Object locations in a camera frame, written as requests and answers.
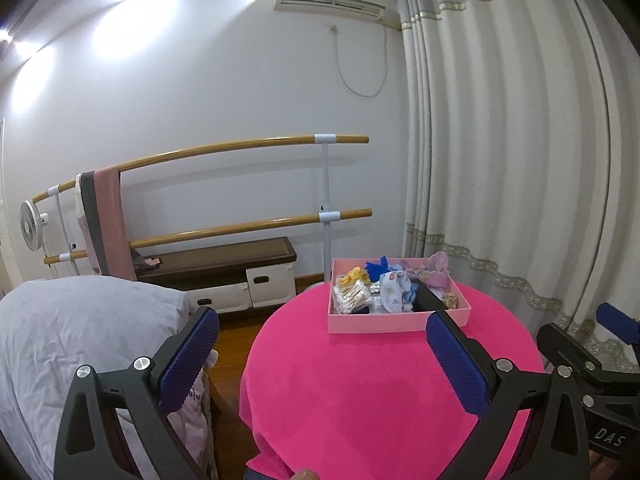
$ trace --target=metal screw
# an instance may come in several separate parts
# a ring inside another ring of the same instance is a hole
[[[146,370],[149,368],[151,364],[151,360],[148,357],[139,357],[135,361],[133,361],[133,367],[136,370]]]
[[[567,366],[560,365],[558,367],[558,374],[562,377],[571,377],[571,370]]]
[[[502,370],[503,372],[511,372],[511,370],[513,370],[513,363],[508,359],[498,359],[495,365],[498,367],[498,370]]]
[[[89,368],[87,365],[84,365],[78,368],[76,375],[81,379],[83,379],[87,377],[87,375],[89,375],[90,373],[91,373],[91,368]]]

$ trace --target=blue gripper pad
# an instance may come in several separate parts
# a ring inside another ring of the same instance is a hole
[[[467,413],[484,416],[489,409],[484,376],[436,313],[427,318],[427,342]]]
[[[220,322],[215,310],[206,308],[184,339],[158,381],[158,409],[168,415],[178,411],[218,339]]]
[[[640,322],[620,312],[609,303],[603,303],[598,307],[596,320],[626,344],[640,344]]]

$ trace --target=bed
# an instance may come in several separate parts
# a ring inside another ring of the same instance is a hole
[[[5,470],[11,466],[10,448],[26,478],[51,480],[62,409],[78,367],[119,370],[153,355],[185,325],[190,309],[184,292],[109,276],[26,282],[9,293],[0,301],[0,473],[2,462]],[[193,395],[167,418],[215,480],[208,388],[201,373]],[[143,478],[157,479],[129,413],[118,410],[118,418]]]

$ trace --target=towel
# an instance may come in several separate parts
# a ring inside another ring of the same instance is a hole
[[[76,214],[94,273],[137,281],[116,166],[78,175]]]

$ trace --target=blue glove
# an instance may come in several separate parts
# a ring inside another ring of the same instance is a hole
[[[380,264],[367,262],[364,268],[367,271],[369,279],[372,282],[378,281],[380,279],[380,276],[389,272],[389,266],[386,263],[386,256],[382,256],[382,258],[380,258]]]

